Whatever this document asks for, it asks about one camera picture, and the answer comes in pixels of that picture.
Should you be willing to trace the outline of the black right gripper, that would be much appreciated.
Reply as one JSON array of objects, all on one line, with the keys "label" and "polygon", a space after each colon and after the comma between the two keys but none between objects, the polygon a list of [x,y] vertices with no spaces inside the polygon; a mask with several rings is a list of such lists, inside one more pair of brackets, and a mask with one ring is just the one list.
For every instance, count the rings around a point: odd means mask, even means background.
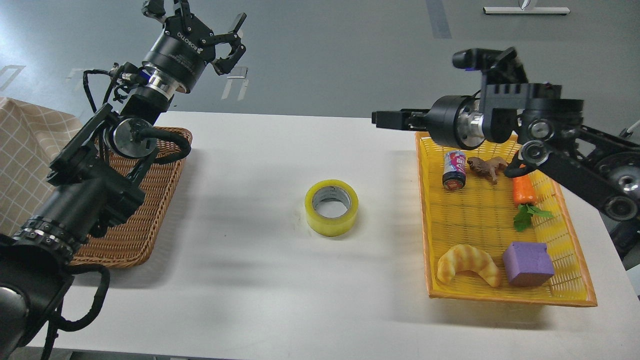
[{"label": "black right gripper", "polygon": [[446,95],[439,98],[431,109],[373,111],[371,123],[381,129],[428,131],[441,146],[475,150],[486,140],[479,102],[473,96]]}]

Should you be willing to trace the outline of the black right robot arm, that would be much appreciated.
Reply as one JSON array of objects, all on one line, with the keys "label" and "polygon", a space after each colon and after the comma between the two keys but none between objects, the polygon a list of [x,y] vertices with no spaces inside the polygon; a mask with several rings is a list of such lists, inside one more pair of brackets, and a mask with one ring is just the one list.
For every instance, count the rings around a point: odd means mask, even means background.
[{"label": "black right robot arm", "polygon": [[515,133],[521,146],[510,178],[541,171],[613,221],[610,233],[621,259],[639,248],[637,143],[583,123],[584,102],[562,98],[562,87],[533,83],[514,47],[469,48],[452,57],[455,68],[481,72],[478,95],[442,96],[429,109],[374,111],[378,128],[428,132],[457,150],[502,144]]}]

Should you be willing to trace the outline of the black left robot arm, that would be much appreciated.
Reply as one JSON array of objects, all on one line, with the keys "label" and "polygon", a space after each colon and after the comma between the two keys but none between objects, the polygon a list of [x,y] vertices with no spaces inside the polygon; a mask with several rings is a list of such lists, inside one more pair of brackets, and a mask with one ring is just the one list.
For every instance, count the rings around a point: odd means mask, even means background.
[{"label": "black left robot arm", "polygon": [[72,265],[89,237],[125,224],[146,198],[140,185],[154,164],[186,158],[190,142],[154,126],[176,92],[189,94],[211,65],[228,75],[246,53],[240,29],[215,34],[190,9],[147,0],[142,13],[162,34],[142,60],[83,72],[93,116],[49,165],[50,198],[12,235],[1,235],[1,358],[29,344],[45,325],[41,358],[48,360],[59,331],[75,332],[98,317],[110,286],[101,264]]}]

